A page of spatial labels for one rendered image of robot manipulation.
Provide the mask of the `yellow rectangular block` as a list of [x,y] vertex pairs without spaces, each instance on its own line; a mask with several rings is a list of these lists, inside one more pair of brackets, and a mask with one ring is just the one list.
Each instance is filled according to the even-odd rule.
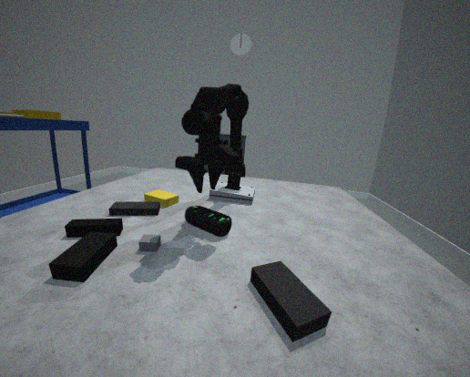
[[179,195],[168,193],[162,190],[155,190],[144,194],[145,202],[160,202],[163,208],[179,203]]

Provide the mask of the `dark grey controller unit with rocker switches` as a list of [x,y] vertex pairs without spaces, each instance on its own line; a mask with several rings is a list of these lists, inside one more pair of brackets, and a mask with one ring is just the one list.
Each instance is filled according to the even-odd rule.
[[185,213],[188,224],[216,237],[225,237],[230,232],[231,218],[202,206],[188,207]]

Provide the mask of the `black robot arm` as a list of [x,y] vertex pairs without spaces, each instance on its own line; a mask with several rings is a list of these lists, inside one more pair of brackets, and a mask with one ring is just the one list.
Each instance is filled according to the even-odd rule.
[[[226,84],[223,87],[201,87],[184,117],[182,128],[190,135],[220,136],[220,114],[225,110],[230,119],[230,147],[228,140],[220,143],[213,141],[209,156],[221,161],[228,176],[225,189],[240,189],[240,177],[245,178],[246,168],[242,156],[241,130],[242,119],[249,109],[248,95],[239,84]],[[232,165],[232,166],[229,166]],[[232,173],[233,172],[233,173]],[[239,173],[239,174],[238,174]]]

